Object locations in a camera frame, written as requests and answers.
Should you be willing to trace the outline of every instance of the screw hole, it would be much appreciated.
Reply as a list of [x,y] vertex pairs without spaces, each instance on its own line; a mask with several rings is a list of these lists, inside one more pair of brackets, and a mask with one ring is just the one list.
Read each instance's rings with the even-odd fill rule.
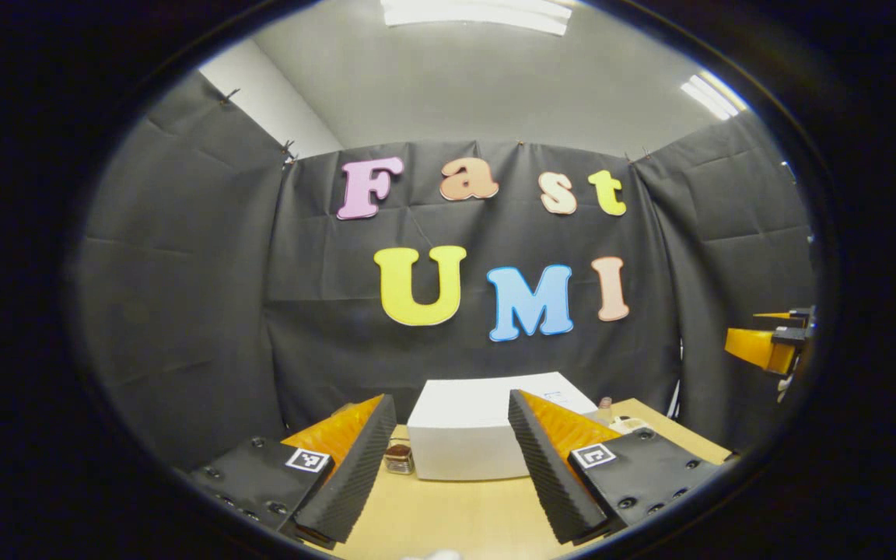
[[277,501],[270,501],[264,505],[268,508],[269,511],[271,511],[271,513],[274,513],[276,515],[285,515],[289,513],[289,510],[283,504],[278,503]]

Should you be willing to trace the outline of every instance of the small jar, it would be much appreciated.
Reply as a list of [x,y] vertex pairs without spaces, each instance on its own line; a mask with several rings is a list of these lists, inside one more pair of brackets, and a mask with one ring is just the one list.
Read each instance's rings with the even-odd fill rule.
[[[398,439],[394,437],[394,439],[390,440],[390,443],[394,443],[395,440],[400,440],[401,442],[409,443],[409,439]],[[383,455],[385,460],[385,464],[387,464],[387,471],[395,472],[395,474],[412,474],[413,472],[413,451],[410,450],[410,446],[406,443],[394,443],[392,446],[387,447],[387,451]]]

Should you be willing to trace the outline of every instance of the blue letter m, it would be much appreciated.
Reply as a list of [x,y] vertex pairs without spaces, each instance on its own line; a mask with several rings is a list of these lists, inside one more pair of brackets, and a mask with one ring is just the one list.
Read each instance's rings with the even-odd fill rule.
[[497,288],[497,327],[490,331],[490,340],[508,341],[520,336],[513,325],[513,316],[520,321],[523,332],[532,336],[541,322],[542,334],[561,334],[572,330],[569,319],[569,277],[572,269],[561,264],[545,267],[537,289],[530,287],[513,266],[494,268],[486,279]]

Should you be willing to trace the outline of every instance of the foam letter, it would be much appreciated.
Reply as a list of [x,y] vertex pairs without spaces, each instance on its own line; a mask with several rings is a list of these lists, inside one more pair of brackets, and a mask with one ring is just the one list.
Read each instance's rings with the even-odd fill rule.
[[367,219],[375,216],[380,207],[373,205],[369,195],[374,192],[380,201],[389,194],[389,173],[403,173],[399,157],[371,159],[369,162],[345,163],[341,168],[348,174],[345,184],[345,205],[338,210],[338,219]]
[[561,173],[545,171],[537,178],[537,185],[544,194],[541,203],[552,214],[572,214],[576,211],[576,196],[572,194],[572,182]]
[[621,181],[611,177],[608,170],[597,171],[593,175],[586,178],[590,184],[597,186],[597,202],[600,202],[600,208],[611,214],[612,216],[620,216],[628,209],[624,202],[618,201],[615,191],[621,189]]
[[462,279],[459,263],[465,258],[462,247],[441,245],[431,249],[431,260],[438,263],[438,301],[419,304],[413,300],[413,263],[420,254],[407,247],[394,247],[376,252],[380,266],[380,296],[383,311],[395,322],[419,327],[437,325],[452,318],[462,301]]
[[470,196],[490,198],[500,185],[493,182],[490,164],[479,157],[462,157],[445,163],[441,169],[445,180],[441,181],[441,196],[447,201],[465,201]]
[[513,266],[494,268],[486,273],[486,279],[497,288],[497,327],[490,331],[490,340],[508,341],[520,336],[513,325],[516,314],[527,336],[532,336],[537,323],[541,323],[542,334],[561,334],[572,330],[569,319],[569,277],[572,269],[561,264],[545,267],[537,289],[530,293],[530,287],[520,271]]
[[617,257],[602,257],[590,263],[590,266],[600,276],[602,305],[600,312],[597,313],[600,321],[618,321],[628,315],[625,295],[621,291],[621,266],[623,265],[625,262]]

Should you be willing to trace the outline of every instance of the yellow letter u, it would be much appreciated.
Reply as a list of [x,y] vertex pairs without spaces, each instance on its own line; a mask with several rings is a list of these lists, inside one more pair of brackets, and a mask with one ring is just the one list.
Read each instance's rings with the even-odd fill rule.
[[432,304],[413,300],[413,263],[420,253],[407,247],[392,247],[376,252],[380,266],[380,296],[383,311],[390,319],[403,325],[419,327],[437,325],[452,318],[462,301],[462,279],[459,263],[466,252],[455,245],[440,245],[431,249],[431,260],[438,263],[441,293]]

